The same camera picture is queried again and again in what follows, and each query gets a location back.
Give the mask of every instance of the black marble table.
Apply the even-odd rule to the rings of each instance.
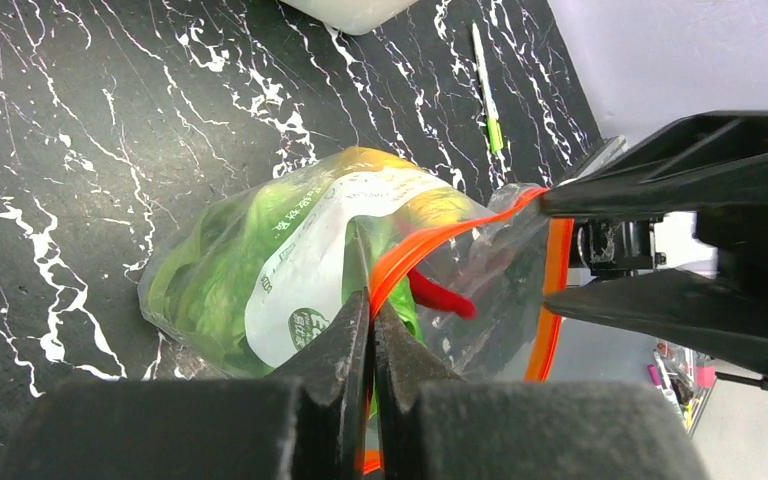
[[[203,367],[141,319],[136,282],[208,203],[356,144],[486,200],[600,141],[546,0],[420,0],[362,37],[273,0],[0,1],[0,455],[66,377]]]

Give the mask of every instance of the pen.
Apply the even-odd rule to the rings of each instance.
[[[487,63],[484,61],[484,46],[481,44],[481,34],[478,26],[472,22],[472,41],[475,49],[475,62],[478,68],[478,80],[481,82],[481,93],[484,96],[484,109],[487,111],[487,135],[490,137],[490,152],[498,154],[502,150],[502,128],[499,126],[499,112],[493,95],[490,92],[490,80],[487,78]]]

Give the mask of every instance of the clear plastic bag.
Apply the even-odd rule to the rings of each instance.
[[[565,284],[568,261],[548,247],[571,225],[523,201],[541,190],[507,185],[485,207],[398,157],[350,148],[208,207],[158,248],[140,306],[227,374],[260,377],[370,287],[466,378],[522,378],[528,366],[542,380],[560,319],[541,298]],[[417,306],[408,271],[469,299],[474,318]]]

